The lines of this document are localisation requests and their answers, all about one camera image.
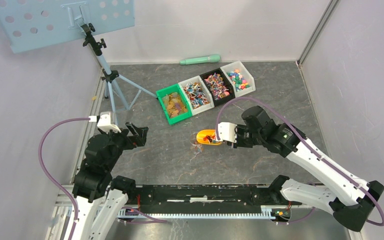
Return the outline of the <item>yellow plastic scoop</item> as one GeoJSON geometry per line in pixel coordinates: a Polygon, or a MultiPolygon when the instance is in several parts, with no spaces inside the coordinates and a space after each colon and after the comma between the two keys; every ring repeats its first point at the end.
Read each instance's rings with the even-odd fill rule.
{"type": "Polygon", "coordinates": [[[204,129],[196,134],[195,140],[202,145],[219,146],[223,142],[217,141],[215,129],[204,129]]]}

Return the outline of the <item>clear plastic jar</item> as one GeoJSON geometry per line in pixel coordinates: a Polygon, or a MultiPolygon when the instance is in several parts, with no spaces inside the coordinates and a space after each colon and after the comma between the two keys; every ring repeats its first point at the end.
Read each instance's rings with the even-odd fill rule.
{"type": "Polygon", "coordinates": [[[190,149],[193,151],[193,153],[195,155],[203,152],[203,150],[204,150],[203,145],[201,143],[199,143],[196,139],[191,140],[190,143],[191,143],[190,149]]]}

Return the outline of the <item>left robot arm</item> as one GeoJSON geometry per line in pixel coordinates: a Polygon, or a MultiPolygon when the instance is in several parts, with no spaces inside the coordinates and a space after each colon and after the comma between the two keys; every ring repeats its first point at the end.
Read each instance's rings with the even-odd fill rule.
{"type": "Polygon", "coordinates": [[[80,169],[74,177],[72,196],[77,206],[70,218],[66,240],[104,240],[125,204],[137,198],[136,182],[111,172],[123,151],[143,147],[148,127],[127,122],[125,129],[103,120],[97,123],[99,134],[92,136],[84,151],[80,169]]]}

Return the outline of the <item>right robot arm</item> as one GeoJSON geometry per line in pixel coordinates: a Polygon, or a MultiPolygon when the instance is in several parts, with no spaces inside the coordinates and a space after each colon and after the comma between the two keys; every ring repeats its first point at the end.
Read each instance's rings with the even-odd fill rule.
{"type": "Polygon", "coordinates": [[[369,216],[379,207],[384,185],[377,180],[366,181],[347,171],[319,150],[303,132],[286,123],[276,124],[260,106],[253,106],[241,115],[243,125],[236,126],[236,146],[263,146],[307,170],[325,188],[278,176],[269,189],[275,204],[300,202],[331,214],[343,227],[360,232],[369,216]]]}

